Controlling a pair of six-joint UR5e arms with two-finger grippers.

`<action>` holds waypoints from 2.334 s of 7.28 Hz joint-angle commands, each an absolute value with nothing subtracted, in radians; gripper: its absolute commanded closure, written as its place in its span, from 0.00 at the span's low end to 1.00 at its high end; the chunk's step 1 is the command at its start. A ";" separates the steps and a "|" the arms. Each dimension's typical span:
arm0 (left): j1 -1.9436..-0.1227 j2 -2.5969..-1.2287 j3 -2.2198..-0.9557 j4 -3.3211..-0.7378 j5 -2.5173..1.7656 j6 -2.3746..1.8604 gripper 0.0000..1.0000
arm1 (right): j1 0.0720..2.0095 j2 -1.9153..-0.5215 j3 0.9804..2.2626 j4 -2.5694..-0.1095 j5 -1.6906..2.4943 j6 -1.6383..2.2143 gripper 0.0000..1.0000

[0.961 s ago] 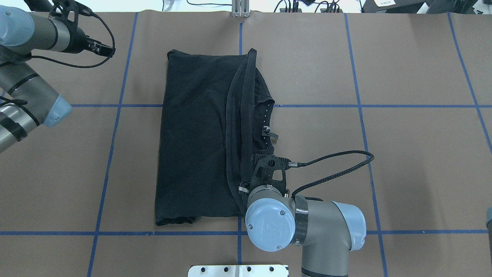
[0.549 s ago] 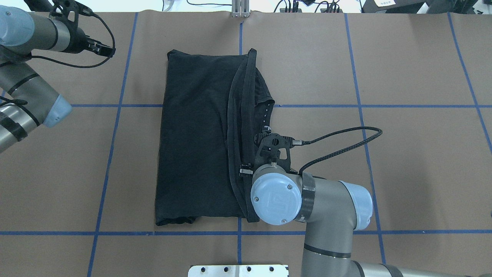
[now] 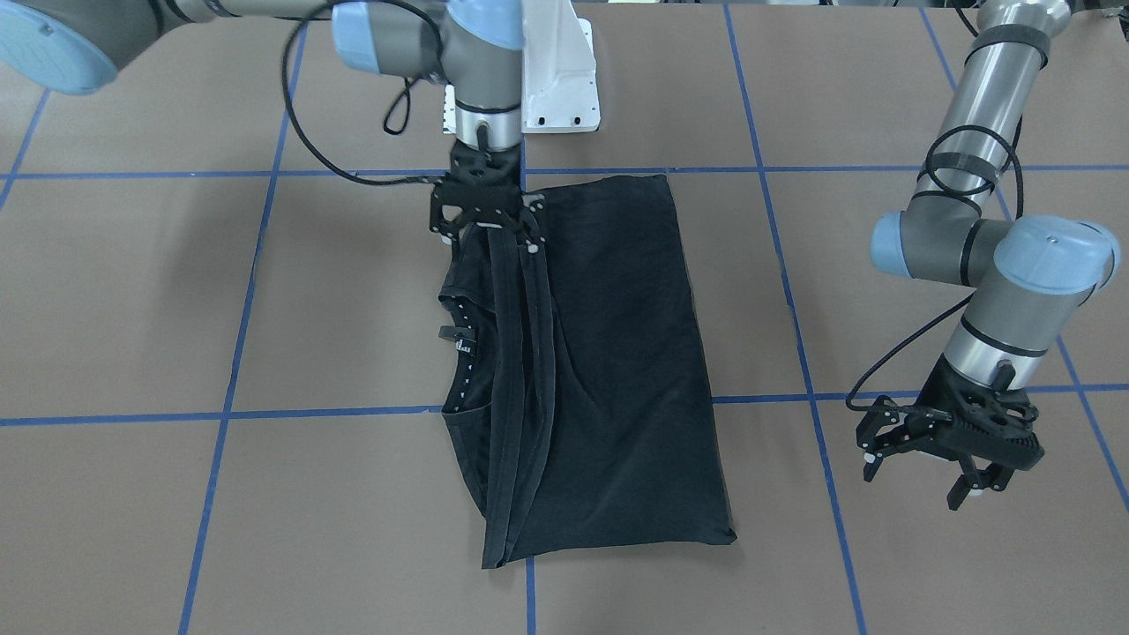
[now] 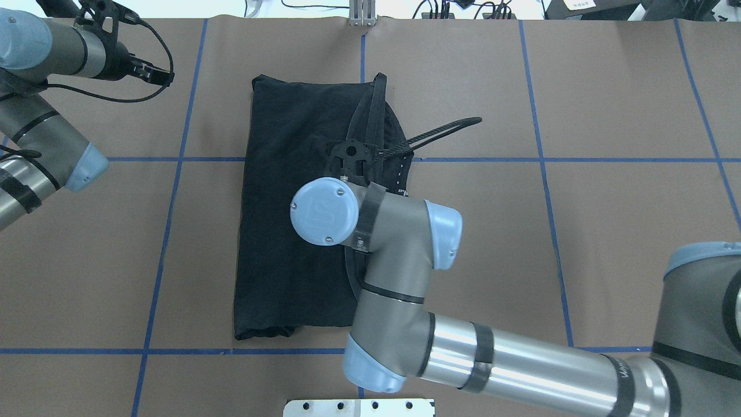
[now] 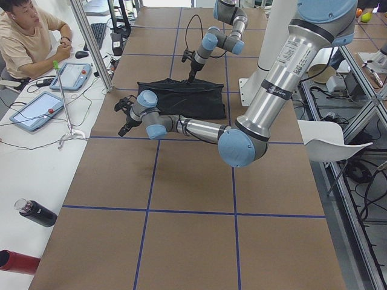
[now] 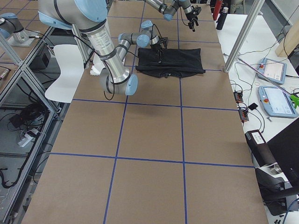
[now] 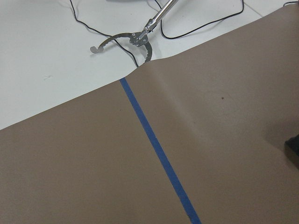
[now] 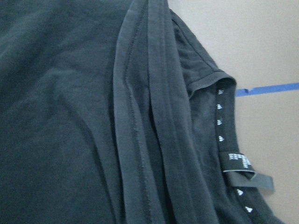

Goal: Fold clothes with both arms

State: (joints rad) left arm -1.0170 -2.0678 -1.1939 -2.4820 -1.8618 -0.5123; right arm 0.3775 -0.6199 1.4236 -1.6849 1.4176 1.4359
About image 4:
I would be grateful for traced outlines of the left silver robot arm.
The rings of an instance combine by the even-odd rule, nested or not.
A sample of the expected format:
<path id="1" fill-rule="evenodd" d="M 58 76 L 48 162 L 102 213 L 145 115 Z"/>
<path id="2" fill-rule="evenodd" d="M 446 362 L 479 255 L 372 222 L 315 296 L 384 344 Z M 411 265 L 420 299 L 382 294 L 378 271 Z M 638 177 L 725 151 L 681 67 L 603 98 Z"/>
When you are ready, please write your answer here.
<path id="1" fill-rule="evenodd" d="M 109 167 L 109 159 L 72 126 L 42 93 L 50 88 L 92 97 L 77 87 L 49 82 L 52 75 L 119 81 L 127 76 L 164 92 L 174 81 L 174 58 L 165 49 L 168 69 L 130 52 L 118 38 L 120 24 L 145 27 L 161 35 L 135 11 L 114 1 L 44 5 L 46 13 L 75 15 L 73 25 L 2 8 L 1 227 L 7 229 L 37 210 L 61 188 L 79 192 Z"/>

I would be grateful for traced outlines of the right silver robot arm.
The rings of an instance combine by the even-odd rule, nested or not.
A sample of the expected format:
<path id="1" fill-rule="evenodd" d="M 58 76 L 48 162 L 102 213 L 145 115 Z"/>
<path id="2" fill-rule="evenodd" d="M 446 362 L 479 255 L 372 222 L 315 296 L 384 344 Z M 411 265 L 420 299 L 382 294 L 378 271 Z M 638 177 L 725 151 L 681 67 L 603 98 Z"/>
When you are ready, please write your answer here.
<path id="1" fill-rule="evenodd" d="M 310 243 L 368 253 L 344 373 L 579 416 L 739 415 L 739 228 L 693 159 L 423 163 L 419 198 L 334 178 Z"/>

